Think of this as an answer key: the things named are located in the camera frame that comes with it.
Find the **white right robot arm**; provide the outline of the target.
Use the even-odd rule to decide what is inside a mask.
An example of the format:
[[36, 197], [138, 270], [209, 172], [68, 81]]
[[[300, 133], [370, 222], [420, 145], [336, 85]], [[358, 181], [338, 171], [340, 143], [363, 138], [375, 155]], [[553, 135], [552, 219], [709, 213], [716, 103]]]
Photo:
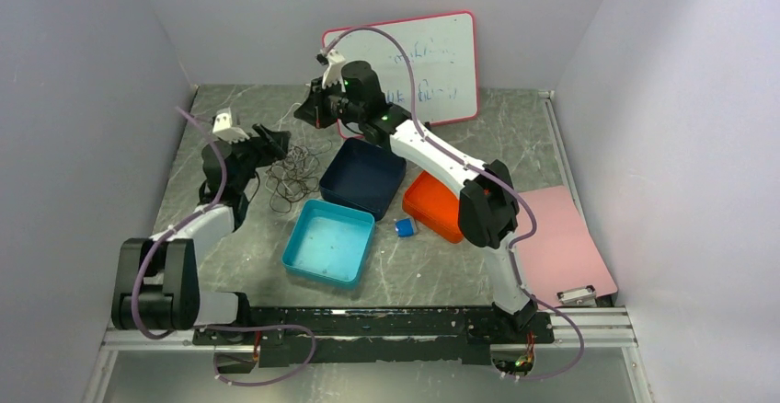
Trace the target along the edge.
[[354, 123], [368, 143], [414, 163], [442, 183], [458, 201], [461, 234], [486, 252], [498, 334], [517, 342], [530, 332], [538, 307], [512, 251], [522, 240], [517, 216], [526, 203], [502, 161], [486, 163], [460, 152], [408, 109], [389, 102], [377, 73], [365, 61], [347, 63], [336, 79], [313, 79], [294, 116], [317, 129]]

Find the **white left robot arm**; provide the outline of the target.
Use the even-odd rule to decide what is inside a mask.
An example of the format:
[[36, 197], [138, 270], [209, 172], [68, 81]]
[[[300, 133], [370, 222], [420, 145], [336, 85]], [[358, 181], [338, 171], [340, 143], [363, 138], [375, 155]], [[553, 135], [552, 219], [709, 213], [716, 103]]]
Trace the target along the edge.
[[129, 238], [120, 247], [111, 307], [115, 328], [173, 331], [216, 324], [231, 343], [251, 338], [255, 318], [242, 310], [248, 306], [246, 295], [204, 292], [198, 257], [245, 221], [249, 181], [260, 168], [284, 159], [290, 140], [288, 131], [255, 124], [244, 141], [218, 139], [203, 147], [196, 210], [179, 225]]

